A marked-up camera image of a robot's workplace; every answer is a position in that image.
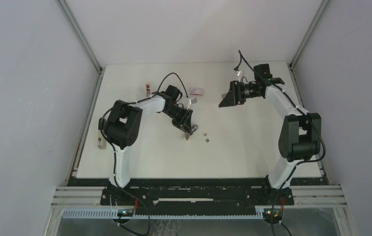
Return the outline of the beige small stapler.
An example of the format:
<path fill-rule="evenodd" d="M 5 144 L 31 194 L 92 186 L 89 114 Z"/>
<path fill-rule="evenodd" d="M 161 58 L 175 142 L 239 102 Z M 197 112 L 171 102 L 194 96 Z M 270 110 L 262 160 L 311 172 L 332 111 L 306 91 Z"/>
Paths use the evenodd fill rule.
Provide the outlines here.
<path fill-rule="evenodd" d="M 186 132 L 186 134 L 185 134 L 185 139 L 186 140 L 189 140 L 189 138 L 193 135 L 193 133 L 195 132 L 195 131 L 197 131 L 198 130 L 198 126 L 197 125 L 193 125 L 190 129 L 189 129 L 189 131 L 188 132 Z"/>

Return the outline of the black and grey large stapler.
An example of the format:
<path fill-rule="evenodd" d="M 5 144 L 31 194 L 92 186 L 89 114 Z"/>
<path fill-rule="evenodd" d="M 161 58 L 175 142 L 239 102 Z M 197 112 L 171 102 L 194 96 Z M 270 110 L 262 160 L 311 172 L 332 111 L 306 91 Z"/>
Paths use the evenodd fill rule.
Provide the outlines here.
<path fill-rule="evenodd" d="M 107 141 L 101 130 L 98 130 L 97 147 L 100 150 L 106 149 Z"/>

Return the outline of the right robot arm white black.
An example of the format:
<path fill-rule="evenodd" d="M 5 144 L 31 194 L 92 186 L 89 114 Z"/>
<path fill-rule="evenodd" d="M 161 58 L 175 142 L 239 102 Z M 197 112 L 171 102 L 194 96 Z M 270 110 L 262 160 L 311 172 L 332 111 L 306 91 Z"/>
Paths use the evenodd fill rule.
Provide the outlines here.
<path fill-rule="evenodd" d="M 243 105 L 247 99 L 262 97 L 269 101 L 282 117 L 278 141 L 281 157 L 267 175 L 268 187 L 261 192 L 262 200 L 273 205 L 281 199 L 280 189 L 290 186 L 297 168 L 316 162 L 313 157 L 325 153 L 321 137 L 321 116 L 297 105 L 281 87 L 284 84 L 282 78 L 272 76 L 268 64 L 256 65 L 252 70 L 254 81 L 231 81 L 228 92 L 218 106 L 224 108 Z"/>

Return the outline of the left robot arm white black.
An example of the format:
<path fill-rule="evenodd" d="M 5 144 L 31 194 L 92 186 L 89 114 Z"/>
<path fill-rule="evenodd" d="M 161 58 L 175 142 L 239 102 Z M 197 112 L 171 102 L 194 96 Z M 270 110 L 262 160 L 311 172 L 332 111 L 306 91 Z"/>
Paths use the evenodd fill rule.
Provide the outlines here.
<path fill-rule="evenodd" d="M 165 91 L 155 91 L 142 100 L 117 100 L 99 119 L 99 131 L 114 150 L 114 167 L 109 181 L 117 187 L 112 199 L 118 204 L 125 205 L 131 199 L 131 191 L 125 188 L 131 179 L 129 155 L 131 146 L 138 138 L 142 118 L 153 113 L 164 113 L 172 119 L 175 128 L 185 133 L 186 140 L 198 130 L 197 125 L 191 124 L 193 110 L 177 104 L 182 95 L 177 87 L 169 85 Z"/>

